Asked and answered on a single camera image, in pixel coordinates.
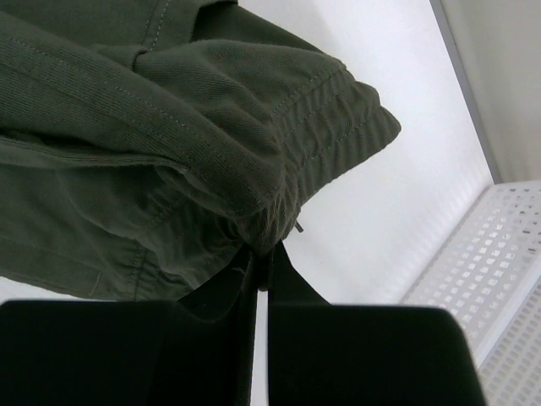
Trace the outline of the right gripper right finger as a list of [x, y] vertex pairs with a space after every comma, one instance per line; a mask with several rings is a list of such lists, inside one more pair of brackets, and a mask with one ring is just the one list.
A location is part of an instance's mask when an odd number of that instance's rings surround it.
[[282, 244], [268, 265], [272, 405], [483, 405], [464, 333], [435, 307], [331, 304]]

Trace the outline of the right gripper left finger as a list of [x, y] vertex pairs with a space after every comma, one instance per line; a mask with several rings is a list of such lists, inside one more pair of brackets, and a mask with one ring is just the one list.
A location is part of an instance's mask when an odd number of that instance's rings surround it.
[[247, 405], [256, 292], [241, 249], [180, 300], [11, 300], [4, 405]]

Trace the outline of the olive green shorts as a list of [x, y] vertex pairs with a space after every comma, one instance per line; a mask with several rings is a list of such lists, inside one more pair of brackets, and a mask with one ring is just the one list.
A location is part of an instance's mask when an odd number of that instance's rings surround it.
[[340, 60], [235, 1], [4, 1], [1, 274], [181, 299], [400, 130]]

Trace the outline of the white plastic basket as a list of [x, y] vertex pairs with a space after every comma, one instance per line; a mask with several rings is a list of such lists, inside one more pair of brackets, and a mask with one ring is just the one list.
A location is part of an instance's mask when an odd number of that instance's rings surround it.
[[486, 189], [402, 303], [455, 317], [489, 405], [538, 405], [540, 182]]

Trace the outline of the aluminium table edge rail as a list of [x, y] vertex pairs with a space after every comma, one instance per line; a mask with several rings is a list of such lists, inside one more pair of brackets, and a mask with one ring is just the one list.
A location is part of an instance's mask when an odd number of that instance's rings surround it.
[[440, 0], [430, 0], [430, 6], [434, 13], [438, 28], [445, 43], [446, 51], [451, 60], [456, 79], [461, 88], [463, 99], [466, 103], [470, 118], [473, 121], [473, 126], [478, 137], [478, 141], [483, 150], [485, 160], [488, 164], [490, 174], [495, 184], [502, 183], [501, 172], [496, 161], [496, 157], [492, 146], [489, 143], [489, 137], [481, 117], [473, 88], [470, 80], [467, 77], [467, 71], [462, 61], [460, 51], [458, 49], [456, 39], [451, 29], [450, 21], [447, 17], [445, 7]]

